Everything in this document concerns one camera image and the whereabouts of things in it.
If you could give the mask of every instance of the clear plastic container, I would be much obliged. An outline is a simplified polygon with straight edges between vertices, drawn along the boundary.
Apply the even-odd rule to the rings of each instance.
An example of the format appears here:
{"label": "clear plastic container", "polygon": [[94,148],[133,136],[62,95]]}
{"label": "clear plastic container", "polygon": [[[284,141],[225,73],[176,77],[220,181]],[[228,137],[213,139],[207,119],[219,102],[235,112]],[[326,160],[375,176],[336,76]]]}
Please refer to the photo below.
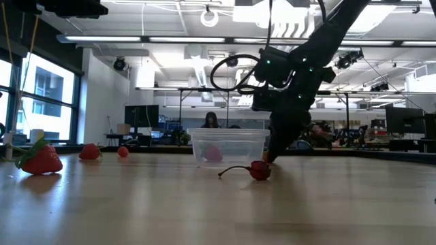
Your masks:
{"label": "clear plastic container", "polygon": [[262,159],[269,130],[188,129],[193,155],[200,167],[229,167]]}

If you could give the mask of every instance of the wooden table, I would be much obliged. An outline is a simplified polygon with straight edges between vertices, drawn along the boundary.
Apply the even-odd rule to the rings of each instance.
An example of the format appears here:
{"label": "wooden table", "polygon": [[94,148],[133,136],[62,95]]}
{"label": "wooden table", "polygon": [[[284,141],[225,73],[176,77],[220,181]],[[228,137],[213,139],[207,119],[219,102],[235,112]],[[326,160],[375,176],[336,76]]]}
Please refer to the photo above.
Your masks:
{"label": "wooden table", "polygon": [[270,181],[197,168],[190,155],[131,154],[57,175],[0,163],[0,244],[434,244],[436,168],[281,157]]}

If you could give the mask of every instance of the woman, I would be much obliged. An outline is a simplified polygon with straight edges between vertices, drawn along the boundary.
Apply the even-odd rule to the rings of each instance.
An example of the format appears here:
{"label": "woman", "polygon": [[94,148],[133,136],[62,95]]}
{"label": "woman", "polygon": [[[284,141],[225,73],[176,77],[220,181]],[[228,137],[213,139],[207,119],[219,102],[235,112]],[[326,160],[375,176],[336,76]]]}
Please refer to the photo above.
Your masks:
{"label": "woman", "polygon": [[214,112],[208,112],[206,114],[206,119],[205,119],[205,122],[204,122],[202,128],[207,128],[207,129],[218,129],[219,128],[218,118]]}

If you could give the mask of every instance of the red strawberry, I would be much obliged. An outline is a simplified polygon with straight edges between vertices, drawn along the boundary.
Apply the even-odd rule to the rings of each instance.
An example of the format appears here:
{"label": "red strawberry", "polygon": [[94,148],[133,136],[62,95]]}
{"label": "red strawberry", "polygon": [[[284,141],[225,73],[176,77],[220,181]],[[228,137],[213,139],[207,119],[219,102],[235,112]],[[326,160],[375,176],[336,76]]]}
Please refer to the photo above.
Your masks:
{"label": "red strawberry", "polygon": [[218,147],[209,146],[204,153],[204,158],[209,162],[218,163],[223,160],[223,155]]}
{"label": "red strawberry", "polygon": [[79,158],[82,160],[95,160],[101,156],[100,149],[95,144],[87,144],[83,147]]}
{"label": "red strawberry", "polygon": [[244,167],[244,166],[229,167],[226,170],[219,173],[218,176],[221,177],[228,170],[231,170],[234,168],[244,168],[244,169],[250,171],[251,177],[253,177],[253,179],[255,179],[255,180],[267,180],[271,175],[271,168],[270,168],[269,164],[267,164],[263,161],[254,161],[251,163],[251,167]]}
{"label": "red strawberry", "polygon": [[29,174],[55,173],[62,170],[62,162],[55,148],[44,138],[38,140],[30,150],[19,149],[24,154],[15,161],[15,166]]}
{"label": "red strawberry", "polygon": [[129,150],[125,146],[121,146],[120,148],[118,148],[118,155],[120,157],[127,157],[128,154]]}

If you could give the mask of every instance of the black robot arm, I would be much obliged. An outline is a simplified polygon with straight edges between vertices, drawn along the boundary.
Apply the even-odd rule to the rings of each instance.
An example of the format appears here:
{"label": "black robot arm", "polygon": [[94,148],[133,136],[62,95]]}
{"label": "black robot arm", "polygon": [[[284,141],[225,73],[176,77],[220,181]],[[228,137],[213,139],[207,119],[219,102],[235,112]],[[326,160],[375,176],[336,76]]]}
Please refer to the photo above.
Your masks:
{"label": "black robot arm", "polygon": [[255,78],[274,87],[287,85],[281,92],[265,87],[253,96],[254,110],[271,111],[272,135],[266,162],[272,163],[310,123],[309,108],[321,83],[332,82],[335,77],[332,68],[325,66],[369,2],[342,0],[309,40],[289,54],[271,47],[261,50],[260,61],[254,69]]}

